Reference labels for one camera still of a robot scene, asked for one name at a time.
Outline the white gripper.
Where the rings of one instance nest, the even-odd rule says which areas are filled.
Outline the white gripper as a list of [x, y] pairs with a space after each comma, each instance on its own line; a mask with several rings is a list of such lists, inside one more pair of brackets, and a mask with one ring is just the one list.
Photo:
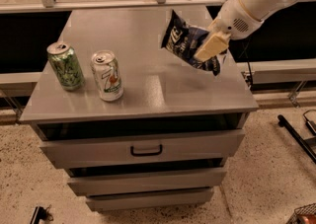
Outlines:
[[260, 0], [227, 0], [208, 26], [212, 35], [201, 45], [194, 59], [205, 62], [228, 48], [230, 39], [243, 39], [263, 23]]

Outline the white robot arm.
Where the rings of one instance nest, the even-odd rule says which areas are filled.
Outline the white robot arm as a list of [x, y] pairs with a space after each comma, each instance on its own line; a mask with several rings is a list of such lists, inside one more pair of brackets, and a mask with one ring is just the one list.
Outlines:
[[210, 36], [199, 47], [194, 59], [205, 62], [223, 52], [233, 39], [248, 37], [275, 12], [299, 0], [227, 0], [208, 26]]

